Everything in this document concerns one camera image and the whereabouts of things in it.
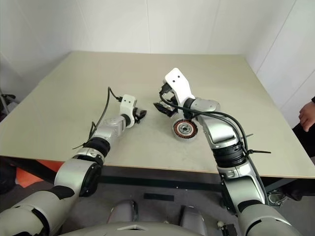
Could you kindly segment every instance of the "human hand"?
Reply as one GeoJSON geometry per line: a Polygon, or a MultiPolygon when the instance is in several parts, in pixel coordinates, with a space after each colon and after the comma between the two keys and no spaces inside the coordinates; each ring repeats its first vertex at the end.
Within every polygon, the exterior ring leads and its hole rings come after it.
{"type": "Polygon", "coordinates": [[[315,123],[315,103],[309,102],[300,110],[300,123],[305,132],[315,123]]]}

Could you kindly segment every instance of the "gray floor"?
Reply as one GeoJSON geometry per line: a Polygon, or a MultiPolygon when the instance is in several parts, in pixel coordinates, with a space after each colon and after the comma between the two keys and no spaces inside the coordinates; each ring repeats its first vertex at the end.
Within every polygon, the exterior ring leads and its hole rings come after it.
{"type": "MultiPolygon", "coordinates": [[[[216,175],[158,170],[106,167],[104,172],[107,175],[182,181],[215,183],[219,180],[216,175]]],[[[51,184],[46,182],[36,183],[26,189],[17,185],[9,193],[0,195],[0,211],[12,206],[34,191],[47,189],[51,186],[51,184]]],[[[95,194],[88,198],[79,199],[63,226],[63,233],[106,222],[111,208],[119,201],[125,199],[133,199],[138,203],[139,218],[141,221],[168,221],[171,224],[177,224],[181,206],[187,205],[194,206],[201,210],[210,236],[222,235],[220,231],[217,230],[218,220],[226,223],[233,223],[238,230],[237,218],[220,207],[220,195],[218,193],[201,190],[153,188],[100,183],[95,194]],[[175,200],[173,202],[145,200],[143,199],[144,193],[174,195],[175,200]]],[[[302,233],[302,235],[315,236],[315,197],[304,197],[300,202],[287,200],[278,210],[302,233]]]]}

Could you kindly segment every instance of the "orange object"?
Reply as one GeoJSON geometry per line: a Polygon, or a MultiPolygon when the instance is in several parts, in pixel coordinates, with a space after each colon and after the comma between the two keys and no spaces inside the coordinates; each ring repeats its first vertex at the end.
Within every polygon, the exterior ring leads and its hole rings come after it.
{"type": "MultiPolygon", "coordinates": [[[[56,172],[59,170],[60,166],[63,164],[63,162],[61,161],[46,161],[46,160],[37,160],[37,161],[56,172]]],[[[35,175],[32,175],[20,168],[16,168],[16,179],[19,185],[21,185],[23,188],[26,188],[32,185],[33,183],[43,181],[41,178],[35,175]]]]}

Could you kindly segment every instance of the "white wall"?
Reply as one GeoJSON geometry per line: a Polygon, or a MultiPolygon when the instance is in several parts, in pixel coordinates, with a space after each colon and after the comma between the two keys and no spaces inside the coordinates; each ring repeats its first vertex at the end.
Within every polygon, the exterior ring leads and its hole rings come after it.
{"type": "Polygon", "coordinates": [[[0,0],[0,87],[23,99],[72,50],[244,54],[283,108],[314,70],[313,2],[0,0]]]}
{"type": "MultiPolygon", "coordinates": [[[[264,39],[256,48],[265,45],[264,39]]],[[[297,0],[268,53],[259,57],[253,52],[247,54],[249,64],[295,126],[300,109],[315,96],[315,1],[297,0]]]]}

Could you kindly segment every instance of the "beige tabletop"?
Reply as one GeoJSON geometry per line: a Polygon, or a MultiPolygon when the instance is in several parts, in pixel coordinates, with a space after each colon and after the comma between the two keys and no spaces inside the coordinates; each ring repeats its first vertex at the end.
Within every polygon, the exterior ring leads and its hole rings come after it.
{"type": "MultiPolygon", "coordinates": [[[[192,142],[177,141],[174,119],[158,112],[158,91],[174,67],[192,94],[216,100],[247,134],[262,176],[315,178],[315,167],[242,56],[73,52],[0,123],[0,155],[66,161],[85,142],[104,108],[107,87],[130,94],[147,116],[112,147],[105,165],[217,173],[201,127],[192,142]]],[[[107,117],[118,114],[112,99],[107,117]]]]}

